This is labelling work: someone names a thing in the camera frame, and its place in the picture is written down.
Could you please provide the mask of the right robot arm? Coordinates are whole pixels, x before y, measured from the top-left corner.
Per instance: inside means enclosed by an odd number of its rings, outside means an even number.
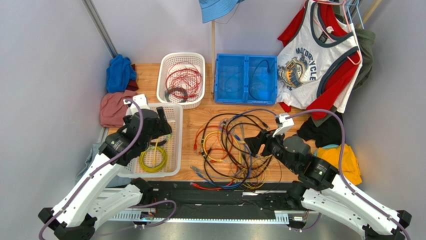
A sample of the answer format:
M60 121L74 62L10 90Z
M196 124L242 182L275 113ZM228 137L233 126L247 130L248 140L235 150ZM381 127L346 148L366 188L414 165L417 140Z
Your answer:
M298 176L287 191L290 205L313 210L358 233L364 240L408 240L412 216L377 202L324 159L311 154L300 137L273 136L261 130L245 138L249 151L273 156Z

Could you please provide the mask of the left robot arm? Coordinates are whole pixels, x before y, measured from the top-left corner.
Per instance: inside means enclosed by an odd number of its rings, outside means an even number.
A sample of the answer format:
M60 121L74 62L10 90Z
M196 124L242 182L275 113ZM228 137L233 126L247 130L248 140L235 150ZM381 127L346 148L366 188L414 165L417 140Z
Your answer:
M59 240L89 240L106 221L131 207L151 208L153 187L142 178L134 178L119 192L96 201L108 183L125 170L152 140L172 133L163 107L138 108L124 118L125 125L108 135L98 155L70 193L54 207L45 207L38 218L43 222L38 237L51 229Z

